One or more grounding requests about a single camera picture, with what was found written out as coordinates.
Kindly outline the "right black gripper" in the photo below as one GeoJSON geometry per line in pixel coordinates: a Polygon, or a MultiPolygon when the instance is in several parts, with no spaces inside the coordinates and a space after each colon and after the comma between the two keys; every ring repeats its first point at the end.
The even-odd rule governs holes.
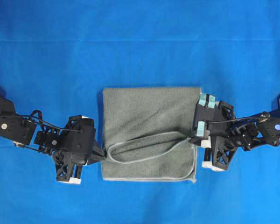
{"type": "Polygon", "coordinates": [[[190,142],[205,149],[202,167],[220,172],[228,169],[238,147],[229,133],[232,119],[235,119],[234,107],[224,101],[216,103],[218,109],[215,110],[214,119],[207,121],[208,138],[196,137],[192,131],[190,142]]]}

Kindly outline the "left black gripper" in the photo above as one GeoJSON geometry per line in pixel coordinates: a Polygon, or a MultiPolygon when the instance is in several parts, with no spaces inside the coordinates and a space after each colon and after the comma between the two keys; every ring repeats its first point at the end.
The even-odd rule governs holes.
{"type": "Polygon", "coordinates": [[[69,121],[64,131],[61,132],[61,143],[53,153],[52,158],[56,168],[56,180],[67,184],[81,184],[82,168],[106,159],[106,153],[94,141],[91,155],[88,157],[87,164],[77,165],[72,162],[73,133],[80,131],[74,125],[81,119],[81,115],[69,117],[69,121]]]}

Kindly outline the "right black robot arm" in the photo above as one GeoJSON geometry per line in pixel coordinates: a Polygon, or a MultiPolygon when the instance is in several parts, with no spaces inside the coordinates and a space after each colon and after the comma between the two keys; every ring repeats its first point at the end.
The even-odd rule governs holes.
{"type": "Polygon", "coordinates": [[[262,145],[280,144],[280,97],[277,110],[236,118],[234,106],[202,93],[192,131],[190,142],[205,149],[202,167],[225,171],[239,147],[251,151],[262,145]]]}

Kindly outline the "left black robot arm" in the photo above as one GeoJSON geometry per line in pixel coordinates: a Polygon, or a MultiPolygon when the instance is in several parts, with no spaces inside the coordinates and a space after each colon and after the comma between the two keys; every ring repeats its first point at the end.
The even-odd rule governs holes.
{"type": "Polygon", "coordinates": [[[80,184],[84,166],[106,159],[95,134],[94,120],[86,116],[71,116],[65,128],[60,128],[44,121],[39,110],[17,114],[13,102],[0,95],[0,137],[16,147],[38,145],[37,152],[52,157],[58,182],[80,184]]]}

